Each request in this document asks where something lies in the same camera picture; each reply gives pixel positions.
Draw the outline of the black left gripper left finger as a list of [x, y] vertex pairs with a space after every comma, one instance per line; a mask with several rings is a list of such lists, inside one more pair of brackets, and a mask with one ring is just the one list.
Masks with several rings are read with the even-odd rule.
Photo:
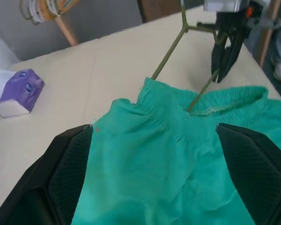
[[0, 225], [71, 225], [85, 181], [93, 128], [56, 136], [0, 207]]

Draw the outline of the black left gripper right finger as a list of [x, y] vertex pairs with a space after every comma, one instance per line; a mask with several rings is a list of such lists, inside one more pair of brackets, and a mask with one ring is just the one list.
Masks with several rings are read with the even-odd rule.
[[255, 225], [281, 225], [281, 150], [266, 135], [219, 123], [228, 171]]

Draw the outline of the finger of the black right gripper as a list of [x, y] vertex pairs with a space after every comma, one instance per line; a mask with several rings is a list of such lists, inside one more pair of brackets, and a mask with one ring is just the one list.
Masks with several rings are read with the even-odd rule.
[[224, 64], [225, 45], [227, 37], [224, 37], [220, 44], [215, 44], [211, 54], [211, 73], [217, 72], [212, 79], [213, 82], [221, 82], [227, 75], [226, 65]]
[[224, 53], [219, 65], [217, 83], [220, 83], [226, 77], [232, 66], [235, 64], [239, 56], [243, 41], [244, 36], [242, 34], [237, 34], [232, 38], [231, 45], [224, 49]]

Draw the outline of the olive green wire hanger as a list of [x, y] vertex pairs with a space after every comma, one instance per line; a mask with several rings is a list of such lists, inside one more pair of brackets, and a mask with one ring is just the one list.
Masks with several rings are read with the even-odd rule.
[[[216, 33], [216, 30], [213, 29], [213, 28], [207, 28], [207, 27], [203, 27], [203, 26], [190, 26], [188, 24], [187, 18], [186, 18], [185, 0], [180, 0], [180, 3], [181, 3], [181, 16], [182, 16], [182, 28], [181, 28], [181, 31], [179, 32], [178, 36], [176, 37], [176, 39], [172, 43], [170, 49], [167, 51], [167, 53], [164, 56], [164, 58], [161, 61], [161, 63], [158, 65], [156, 71], [153, 73], [153, 75], [151, 77], [152, 80], [156, 80], [156, 78], [159, 76], [160, 72], [164, 68], [164, 66], [167, 63], [167, 61], [169, 60], [171, 54], [173, 53], [173, 51], [177, 47], [177, 45], [178, 45], [179, 41], [181, 40], [182, 36], [185, 33], [187, 33], [189, 30], [196, 30], [196, 31], [200, 31], [200, 32], [212, 33], [216, 45], [223, 45], [223, 46], [225, 46], [226, 45], [226, 41], [227, 41], [227, 39], [229, 37], [228, 33], [224, 32], [221, 35], [221, 37], [219, 38], [218, 35], [220, 34], [220, 32]], [[209, 78], [207, 83], [203, 86], [203, 88], [201, 89], [200, 93], [190, 103], [190, 105], [189, 105], [189, 107], [187, 109], [188, 112], [190, 112], [194, 108], [194, 106], [197, 104], [197, 102], [199, 101], [199, 99], [201, 98], [203, 93], [206, 91], [206, 89], [209, 87], [211, 82], [219, 76], [219, 73], [220, 73], [219, 68], [212, 73], [211, 77]]]

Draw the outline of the green cloth garment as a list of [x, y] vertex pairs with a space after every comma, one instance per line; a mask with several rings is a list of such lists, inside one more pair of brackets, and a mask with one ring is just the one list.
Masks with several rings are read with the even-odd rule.
[[94, 125], [71, 225], [255, 225], [228, 172], [216, 126], [267, 135], [281, 149], [281, 100], [262, 86], [203, 95], [146, 78]]

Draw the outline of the light wooden pole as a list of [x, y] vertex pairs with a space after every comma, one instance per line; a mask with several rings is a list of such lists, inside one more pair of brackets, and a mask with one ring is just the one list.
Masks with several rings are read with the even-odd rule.
[[[269, 7], [266, 12], [266, 19], [276, 19], [279, 8], [281, 5], [281, 0], [271, 0]], [[260, 68], [263, 67], [269, 43], [272, 37], [273, 29], [265, 30], [263, 29], [259, 38], [258, 52], [257, 52], [257, 62]]]

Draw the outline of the brown cardboard box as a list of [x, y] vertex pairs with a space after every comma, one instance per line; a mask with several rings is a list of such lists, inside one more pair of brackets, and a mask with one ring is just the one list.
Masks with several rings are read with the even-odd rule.
[[180, 0], [137, 0], [144, 23], [181, 11]]

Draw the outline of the small purple tissue box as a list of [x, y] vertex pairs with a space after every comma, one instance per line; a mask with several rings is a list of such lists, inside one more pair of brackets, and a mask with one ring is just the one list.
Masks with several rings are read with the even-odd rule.
[[15, 72], [7, 80], [0, 96], [0, 116], [10, 118], [31, 113], [44, 87], [33, 69]]

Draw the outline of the light wooden rack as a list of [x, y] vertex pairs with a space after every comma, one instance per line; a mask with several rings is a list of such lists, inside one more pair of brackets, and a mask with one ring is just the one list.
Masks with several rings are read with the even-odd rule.
[[68, 43], [71, 46], [76, 46], [79, 44], [79, 41], [71, 27], [71, 22], [68, 18], [66, 18], [64, 15], [57, 16], [55, 19], [56, 24], [62, 31], [63, 35], [67, 39]]

